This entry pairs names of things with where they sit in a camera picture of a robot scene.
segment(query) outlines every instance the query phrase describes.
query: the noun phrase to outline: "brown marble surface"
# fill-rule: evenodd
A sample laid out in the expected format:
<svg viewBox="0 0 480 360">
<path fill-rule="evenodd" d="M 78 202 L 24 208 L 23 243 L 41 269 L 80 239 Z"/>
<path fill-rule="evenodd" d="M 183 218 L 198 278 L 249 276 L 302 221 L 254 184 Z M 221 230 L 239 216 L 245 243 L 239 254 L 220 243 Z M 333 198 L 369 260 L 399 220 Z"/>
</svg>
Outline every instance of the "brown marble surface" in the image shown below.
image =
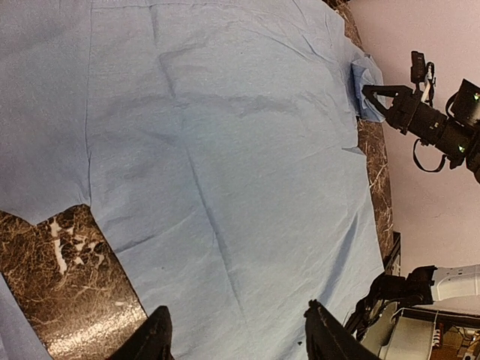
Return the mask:
<svg viewBox="0 0 480 360">
<path fill-rule="evenodd" d="M 350 9 L 329 1 L 346 19 L 346 35 L 361 46 Z M 360 121 L 358 138 L 386 257 L 393 245 L 392 201 L 381 125 Z M 146 318 L 87 206 L 37 226 L 0 212 L 0 249 L 0 272 L 54 359 L 104 359 Z"/>
</svg>

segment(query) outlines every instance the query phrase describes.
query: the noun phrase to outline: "folded fabric corner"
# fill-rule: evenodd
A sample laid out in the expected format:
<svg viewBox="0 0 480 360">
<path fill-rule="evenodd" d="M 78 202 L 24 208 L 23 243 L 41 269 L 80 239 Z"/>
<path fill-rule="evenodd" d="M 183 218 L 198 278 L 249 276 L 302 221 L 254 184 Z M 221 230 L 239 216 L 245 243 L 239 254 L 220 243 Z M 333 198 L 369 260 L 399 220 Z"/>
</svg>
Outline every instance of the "folded fabric corner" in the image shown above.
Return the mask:
<svg viewBox="0 0 480 360">
<path fill-rule="evenodd" d="M 375 63 L 371 55 L 365 54 L 364 57 L 358 58 L 352 62 L 353 81 L 355 83 L 355 95 L 358 100 L 358 109 L 362 119 L 372 122 L 383 122 L 383 116 L 362 94 L 365 85 L 383 85 L 382 71 Z M 378 96 L 378 101 L 385 107 L 386 99 Z"/>
</svg>

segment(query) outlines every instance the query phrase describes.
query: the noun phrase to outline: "pink wall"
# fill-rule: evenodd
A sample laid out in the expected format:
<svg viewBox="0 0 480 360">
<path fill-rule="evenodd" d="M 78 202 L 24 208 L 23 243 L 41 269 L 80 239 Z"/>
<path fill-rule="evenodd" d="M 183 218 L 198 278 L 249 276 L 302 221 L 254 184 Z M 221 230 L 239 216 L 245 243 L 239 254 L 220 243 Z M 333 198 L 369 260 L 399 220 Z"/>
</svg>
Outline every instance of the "pink wall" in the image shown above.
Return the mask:
<svg viewBox="0 0 480 360">
<path fill-rule="evenodd" d="M 480 86 L 479 0 L 352 0 L 366 51 L 387 84 L 410 84 L 410 52 L 436 65 L 434 105 L 445 102 L 463 78 Z M 427 174 L 412 160 L 414 136 L 385 126 L 394 202 L 394 228 L 402 233 L 402 272 L 417 266 L 480 263 L 480 184 L 473 174 L 445 169 Z M 437 167 L 434 148 L 419 152 L 425 167 Z M 438 308 L 480 314 L 480 296 L 438 303 Z"/>
</svg>

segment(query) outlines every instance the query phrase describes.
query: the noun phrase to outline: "camera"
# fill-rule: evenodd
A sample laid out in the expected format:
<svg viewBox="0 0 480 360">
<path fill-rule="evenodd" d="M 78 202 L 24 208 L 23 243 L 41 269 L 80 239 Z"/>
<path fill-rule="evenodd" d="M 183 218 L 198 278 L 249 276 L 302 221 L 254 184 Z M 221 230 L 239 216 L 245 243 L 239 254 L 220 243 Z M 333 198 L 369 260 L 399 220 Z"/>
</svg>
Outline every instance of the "camera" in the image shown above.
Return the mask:
<svg viewBox="0 0 480 360">
<path fill-rule="evenodd" d="M 418 139 L 413 146 L 413 160 L 417 167 L 428 173 L 438 173 L 450 161 L 450 169 L 466 161 L 466 167 L 480 183 L 480 88 L 463 80 L 460 89 L 446 104 L 445 113 L 433 108 L 434 63 L 425 64 L 421 52 L 412 51 L 410 79 L 415 90 L 405 85 L 365 85 L 362 93 L 375 108 L 385 116 L 386 122 L 402 134 L 415 134 Z M 386 109 L 378 96 L 393 98 Z M 425 169 L 416 156 L 416 146 L 435 146 L 442 153 L 436 169 Z"/>
</svg>

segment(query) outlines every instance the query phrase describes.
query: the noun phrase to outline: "blue cloth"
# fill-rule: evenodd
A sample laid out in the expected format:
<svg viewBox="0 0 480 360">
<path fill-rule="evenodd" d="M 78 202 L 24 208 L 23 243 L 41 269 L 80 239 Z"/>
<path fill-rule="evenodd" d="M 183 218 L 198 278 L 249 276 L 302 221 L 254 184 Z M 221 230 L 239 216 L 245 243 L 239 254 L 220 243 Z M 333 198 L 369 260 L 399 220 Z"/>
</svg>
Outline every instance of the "blue cloth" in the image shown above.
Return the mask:
<svg viewBox="0 0 480 360">
<path fill-rule="evenodd" d="M 0 209 L 35 224 L 90 205 L 145 309 L 169 306 L 176 359 L 304 359 L 308 301 L 343 321 L 368 292 L 357 50 L 324 3 L 0 11 Z"/>
<path fill-rule="evenodd" d="M 0 359 L 51 359 L 0 274 Z"/>
<path fill-rule="evenodd" d="M 383 122 L 385 116 L 367 100 L 362 93 L 365 85 L 383 85 L 382 71 L 371 56 L 365 56 L 352 63 L 352 72 L 355 81 L 355 93 L 359 103 L 360 116 L 372 122 Z M 377 96 L 378 101 L 386 107 L 384 96 Z"/>
</svg>

